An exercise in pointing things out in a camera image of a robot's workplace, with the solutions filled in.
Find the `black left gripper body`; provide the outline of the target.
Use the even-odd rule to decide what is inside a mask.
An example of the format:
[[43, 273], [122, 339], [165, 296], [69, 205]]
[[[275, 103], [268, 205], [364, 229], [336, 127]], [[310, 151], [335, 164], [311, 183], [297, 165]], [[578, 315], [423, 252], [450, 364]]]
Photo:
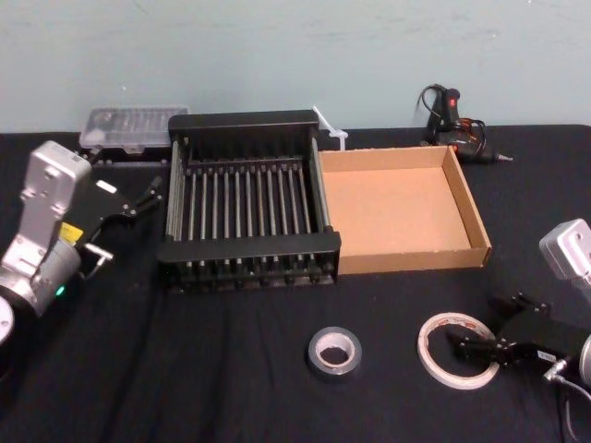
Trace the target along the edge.
[[110, 223], [130, 221], [134, 209], [131, 201], [114, 186], [103, 181], [93, 182], [66, 213], [59, 237], [74, 247], [82, 247]]

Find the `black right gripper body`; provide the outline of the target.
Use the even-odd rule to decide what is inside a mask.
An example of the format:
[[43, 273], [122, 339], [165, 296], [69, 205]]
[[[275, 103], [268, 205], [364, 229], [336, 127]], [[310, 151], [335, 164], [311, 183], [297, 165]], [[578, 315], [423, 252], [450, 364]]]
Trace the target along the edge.
[[502, 322], [494, 361], [511, 365], [524, 359], [565, 360], [585, 367], [585, 329], [553, 319], [542, 311], [520, 311]]

